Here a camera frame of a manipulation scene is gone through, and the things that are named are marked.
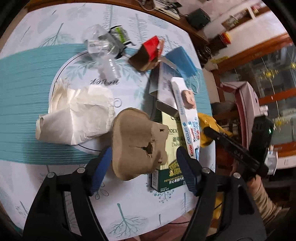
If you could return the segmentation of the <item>right hand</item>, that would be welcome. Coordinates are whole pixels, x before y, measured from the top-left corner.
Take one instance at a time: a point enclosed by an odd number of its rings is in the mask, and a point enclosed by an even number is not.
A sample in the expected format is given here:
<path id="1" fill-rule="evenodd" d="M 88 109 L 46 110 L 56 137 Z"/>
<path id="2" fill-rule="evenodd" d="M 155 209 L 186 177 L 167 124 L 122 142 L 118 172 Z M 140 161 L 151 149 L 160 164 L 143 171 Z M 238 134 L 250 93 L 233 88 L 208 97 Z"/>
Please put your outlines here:
<path id="1" fill-rule="evenodd" d="M 233 176 L 235 173 L 239 174 L 239 162 L 234 160 L 232 166 L 232 170 L 230 172 L 230 176 Z M 246 181 L 247 186 L 252 186 L 256 182 L 256 177 L 251 178 L 249 181 Z"/>

